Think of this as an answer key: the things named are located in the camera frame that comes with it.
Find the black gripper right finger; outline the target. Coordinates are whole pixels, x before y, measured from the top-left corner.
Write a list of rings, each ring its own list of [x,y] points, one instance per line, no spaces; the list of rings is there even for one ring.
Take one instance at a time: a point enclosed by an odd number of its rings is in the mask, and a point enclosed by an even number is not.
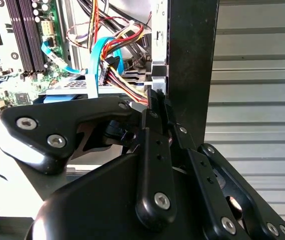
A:
[[[190,209],[205,240],[285,240],[285,221],[211,144],[196,146],[177,123],[170,100],[159,90],[174,167],[186,178]]]

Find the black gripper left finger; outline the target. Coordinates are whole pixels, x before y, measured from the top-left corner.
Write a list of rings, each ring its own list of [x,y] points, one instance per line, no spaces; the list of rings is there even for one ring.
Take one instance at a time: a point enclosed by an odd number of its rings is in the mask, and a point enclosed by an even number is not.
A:
[[[0,150],[42,176],[61,174],[71,158],[106,145],[122,145],[128,152],[121,155],[128,154],[135,135],[124,124],[166,126],[157,91],[147,95],[143,111],[114,96],[6,109],[0,114]]]

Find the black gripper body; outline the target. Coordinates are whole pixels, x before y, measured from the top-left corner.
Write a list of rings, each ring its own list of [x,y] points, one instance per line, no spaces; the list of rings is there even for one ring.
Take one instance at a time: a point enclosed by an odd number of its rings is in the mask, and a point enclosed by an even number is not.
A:
[[[55,191],[28,240],[203,240],[208,159],[175,126],[128,122],[130,151]]]

